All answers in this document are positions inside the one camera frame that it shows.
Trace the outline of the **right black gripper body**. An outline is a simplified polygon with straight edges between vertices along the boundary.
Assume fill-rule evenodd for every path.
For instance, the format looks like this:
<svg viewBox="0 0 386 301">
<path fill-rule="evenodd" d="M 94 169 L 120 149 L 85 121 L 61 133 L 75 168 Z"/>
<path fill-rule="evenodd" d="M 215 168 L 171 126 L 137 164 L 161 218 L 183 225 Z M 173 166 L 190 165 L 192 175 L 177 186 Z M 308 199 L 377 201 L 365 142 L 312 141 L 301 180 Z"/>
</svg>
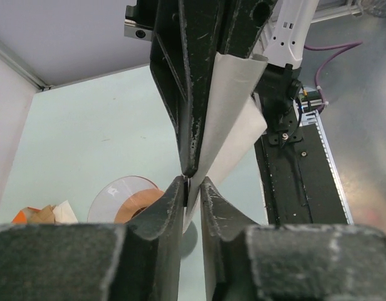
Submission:
<svg viewBox="0 0 386 301">
<path fill-rule="evenodd" d="M 137 0 L 125 10 L 124 36 L 151 38 L 157 14 L 158 0 Z"/>
</svg>

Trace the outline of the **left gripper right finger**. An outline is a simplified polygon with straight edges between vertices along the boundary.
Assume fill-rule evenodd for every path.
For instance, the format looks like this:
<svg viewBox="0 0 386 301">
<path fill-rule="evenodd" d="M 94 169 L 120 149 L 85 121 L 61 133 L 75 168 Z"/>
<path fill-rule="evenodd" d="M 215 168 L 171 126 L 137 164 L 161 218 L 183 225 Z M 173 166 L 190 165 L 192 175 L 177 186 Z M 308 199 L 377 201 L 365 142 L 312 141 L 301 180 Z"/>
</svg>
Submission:
<svg viewBox="0 0 386 301">
<path fill-rule="evenodd" d="M 208 300 L 386 300 L 386 236 L 362 225 L 260 225 L 201 184 Z"/>
</svg>

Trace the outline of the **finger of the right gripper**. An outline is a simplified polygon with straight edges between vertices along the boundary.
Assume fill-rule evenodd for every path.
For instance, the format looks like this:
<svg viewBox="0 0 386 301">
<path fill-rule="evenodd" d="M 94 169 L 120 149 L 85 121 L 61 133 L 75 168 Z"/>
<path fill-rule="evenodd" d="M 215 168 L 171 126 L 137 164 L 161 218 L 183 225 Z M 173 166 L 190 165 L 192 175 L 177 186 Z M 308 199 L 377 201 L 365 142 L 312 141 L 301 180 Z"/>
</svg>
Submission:
<svg viewBox="0 0 386 301">
<path fill-rule="evenodd" d="M 185 176 L 198 170 L 224 1 L 159 1 L 150 71 L 175 129 Z"/>
<path fill-rule="evenodd" d="M 277 0 L 226 1 L 221 18 L 217 51 L 249 58 Z"/>
</svg>

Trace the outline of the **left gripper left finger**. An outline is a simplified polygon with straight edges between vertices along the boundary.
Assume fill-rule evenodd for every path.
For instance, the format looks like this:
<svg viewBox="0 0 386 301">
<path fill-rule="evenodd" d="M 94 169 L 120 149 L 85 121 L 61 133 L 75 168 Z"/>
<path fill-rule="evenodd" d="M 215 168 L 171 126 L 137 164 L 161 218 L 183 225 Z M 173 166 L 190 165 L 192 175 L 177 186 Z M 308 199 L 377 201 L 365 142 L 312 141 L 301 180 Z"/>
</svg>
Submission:
<svg viewBox="0 0 386 301">
<path fill-rule="evenodd" d="M 184 178 L 125 224 L 0 224 L 0 300 L 177 300 Z"/>
</svg>

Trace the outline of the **pink glass dripper cone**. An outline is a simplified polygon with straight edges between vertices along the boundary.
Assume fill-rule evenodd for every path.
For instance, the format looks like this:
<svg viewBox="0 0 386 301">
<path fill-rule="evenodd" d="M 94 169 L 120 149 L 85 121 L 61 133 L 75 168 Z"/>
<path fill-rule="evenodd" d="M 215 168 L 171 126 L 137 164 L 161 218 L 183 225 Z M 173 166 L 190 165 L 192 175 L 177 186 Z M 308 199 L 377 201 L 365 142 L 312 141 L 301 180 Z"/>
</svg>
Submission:
<svg viewBox="0 0 386 301">
<path fill-rule="evenodd" d="M 111 182 L 90 206 L 89 223 L 126 223 L 156 202 L 164 192 L 151 180 L 126 176 Z"/>
</svg>

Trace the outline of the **white paper coffee filter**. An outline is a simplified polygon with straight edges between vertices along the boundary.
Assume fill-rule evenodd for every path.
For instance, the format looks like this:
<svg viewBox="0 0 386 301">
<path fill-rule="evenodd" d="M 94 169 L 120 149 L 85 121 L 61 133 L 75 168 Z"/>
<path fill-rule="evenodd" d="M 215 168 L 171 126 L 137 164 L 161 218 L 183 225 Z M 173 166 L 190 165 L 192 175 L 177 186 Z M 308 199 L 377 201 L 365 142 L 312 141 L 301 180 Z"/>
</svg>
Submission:
<svg viewBox="0 0 386 301">
<path fill-rule="evenodd" d="M 196 212 L 204 178 L 220 184 L 267 128 L 251 97 L 267 64 L 267 58 L 257 54 L 246 59 L 216 54 L 199 167 L 190 179 L 184 231 Z"/>
</svg>

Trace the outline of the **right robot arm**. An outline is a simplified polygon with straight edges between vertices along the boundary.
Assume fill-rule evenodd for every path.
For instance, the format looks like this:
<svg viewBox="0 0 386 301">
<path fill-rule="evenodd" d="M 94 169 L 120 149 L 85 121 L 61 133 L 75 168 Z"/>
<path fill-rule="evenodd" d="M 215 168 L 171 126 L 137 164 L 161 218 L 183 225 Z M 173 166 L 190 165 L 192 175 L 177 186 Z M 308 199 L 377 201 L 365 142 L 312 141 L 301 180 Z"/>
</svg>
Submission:
<svg viewBox="0 0 386 301">
<path fill-rule="evenodd" d="M 182 173 L 198 170 L 207 104 L 218 58 L 253 65 L 256 43 L 269 65 L 255 84 L 280 112 L 298 91 L 297 76 L 316 1 L 284 1 L 273 33 L 275 1 L 137 1 L 125 12 L 125 35 L 150 41 L 150 71 L 174 125 Z"/>
</svg>

